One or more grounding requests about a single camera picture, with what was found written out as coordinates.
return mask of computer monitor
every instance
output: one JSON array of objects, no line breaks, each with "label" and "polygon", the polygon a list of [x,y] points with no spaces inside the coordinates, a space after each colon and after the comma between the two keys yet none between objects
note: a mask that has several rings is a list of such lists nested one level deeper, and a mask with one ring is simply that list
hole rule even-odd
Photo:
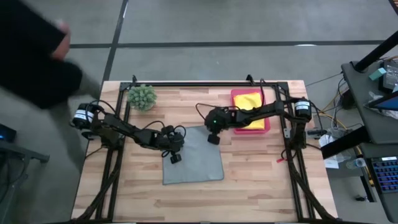
[{"label": "computer monitor", "polygon": [[398,91],[368,103],[368,107],[398,111]]}]

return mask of keyboard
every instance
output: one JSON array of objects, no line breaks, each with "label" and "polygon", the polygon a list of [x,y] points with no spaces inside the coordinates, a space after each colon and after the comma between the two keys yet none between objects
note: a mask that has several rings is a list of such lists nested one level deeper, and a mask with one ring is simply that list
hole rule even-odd
[{"label": "keyboard", "polygon": [[398,192],[397,157],[372,158],[371,162],[381,193]]}]

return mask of yellow cloth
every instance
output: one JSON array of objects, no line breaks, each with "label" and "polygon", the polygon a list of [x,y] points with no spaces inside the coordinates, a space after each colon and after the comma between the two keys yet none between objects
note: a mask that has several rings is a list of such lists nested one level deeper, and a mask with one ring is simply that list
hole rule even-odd
[{"label": "yellow cloth", "polygon": [[[253,108],[258,108],[261,106],[261,95],[260,93],[250,93],[243,95],[236,95],[234,97],[235,106],[241,109],[251,110]],[[249,126],[243,129],[265,129],[264,119],[253,121]]]}]

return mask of small potted plant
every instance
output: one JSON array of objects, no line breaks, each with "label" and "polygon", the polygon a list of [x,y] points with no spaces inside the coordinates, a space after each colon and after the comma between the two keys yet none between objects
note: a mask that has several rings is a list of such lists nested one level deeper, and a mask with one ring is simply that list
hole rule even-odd
[{"label": "small potted plant", "polygon": [[130,106],[138,111],[147,111],[155,105],[156,93],[153,86],[133,86],[128,93]]}]

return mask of pink tray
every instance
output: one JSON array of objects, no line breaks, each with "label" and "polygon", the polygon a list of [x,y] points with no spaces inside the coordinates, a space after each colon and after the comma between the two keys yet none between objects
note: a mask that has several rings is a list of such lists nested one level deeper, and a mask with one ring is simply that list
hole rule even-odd
[{"label": "pink tray", "polygon": [[[231,90],[231,101],[232,105],[235,106],[234,97],[237,95],[243,94],[250,94],[250,93],[259,93],[261,95],[260,90],[256,89],[238,89],[238,90]],[[271,129],[271,125],[269,124],[269,118],[264,119],[264,129],[242,129],[242,128],[235,128],[235,134],[264,134]]]}]

